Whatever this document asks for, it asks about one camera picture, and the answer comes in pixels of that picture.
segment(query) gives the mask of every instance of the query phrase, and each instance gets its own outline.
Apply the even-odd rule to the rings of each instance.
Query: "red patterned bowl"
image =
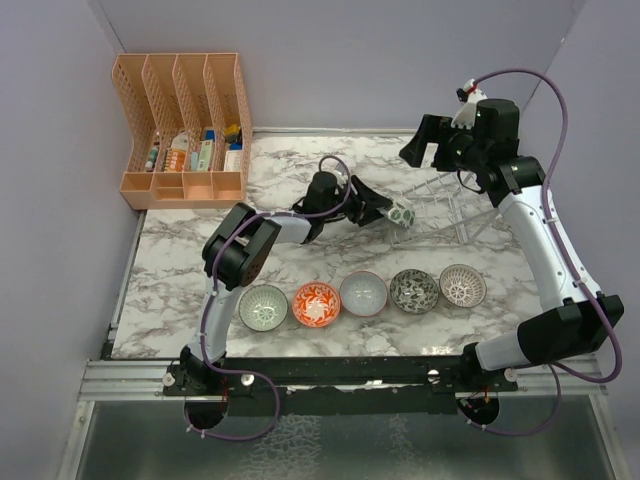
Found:
[[[293,297],[293,314],[307,327],[326,327],[340,313],[340,295],[328,283],[301,286]]]

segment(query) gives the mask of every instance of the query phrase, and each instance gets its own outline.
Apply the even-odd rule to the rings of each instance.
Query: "light green bowl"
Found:
[[[240,320],[251,330],[268,332],[287,316],[287,297],[273,285],[257,285],[245,292],[238,305]]]

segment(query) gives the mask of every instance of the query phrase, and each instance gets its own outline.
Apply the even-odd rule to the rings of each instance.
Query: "glass panel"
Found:
[[[496,426],[546,418],[552,398],[508,398]],[[225,419],[248,433],[264,418]],[[97,404],[79,478],[114,479],[585,479],[613,478],[588,397],[567,397],[557,423],[503,438],[457,415],[287,416],[249,443],[185,433],[179,402]]]

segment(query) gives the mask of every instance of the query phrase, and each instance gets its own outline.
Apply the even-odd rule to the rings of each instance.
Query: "marble countertop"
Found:
[[[436,176],[411,169],[398,157],[409,137],[262,136],[254,140],[247,203],[258,210],[285,210],[304,195],[324,154],[350,159],[354,173],[384,195]],[[419,201],[422,225],[437,220],[436,206]],[[177,357],[199,321],[204,292],[202,247],[225,210],[152,210],[147,213],[120,317],[113,358]],[[349,273],[370,270],[387,285],[406,268],[437,278],[454,263],[471,265],[487,283],[485,301],[472,309],[442,296],[425,315],[399,310],[390,300],[371,318],[342,311],[326,328],[307,328],[289,312],[271,332],[249,330],[236,315],[229,329],[229,356],[370,356],[460,353],[470,342],[512,330],[541,312],[533,275],[522,250],[500,218],[472,245],[454,232],[392,247],[393,228],[381,220],[364,228],[348,221],[329,224],[309,245],[276,245],[255,284],[270,283],[289,299],[303,283],[339,287]]]

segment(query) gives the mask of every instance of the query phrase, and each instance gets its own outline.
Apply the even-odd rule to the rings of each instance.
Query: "white bowl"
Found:
[[[468,265],[451,265],[440,274],[440,290],[458,307],[480,305],[487,295],[487,284],[480,272]]]
[[[380,312],[387,303],[387,285],[371,272],[354,272],[340,285],[342,306],[359,317]]]
[[[287,316],[287,297],[273,285],[257,285],[240,299],[240,320],[252,330],[268,332],[280,325]]]

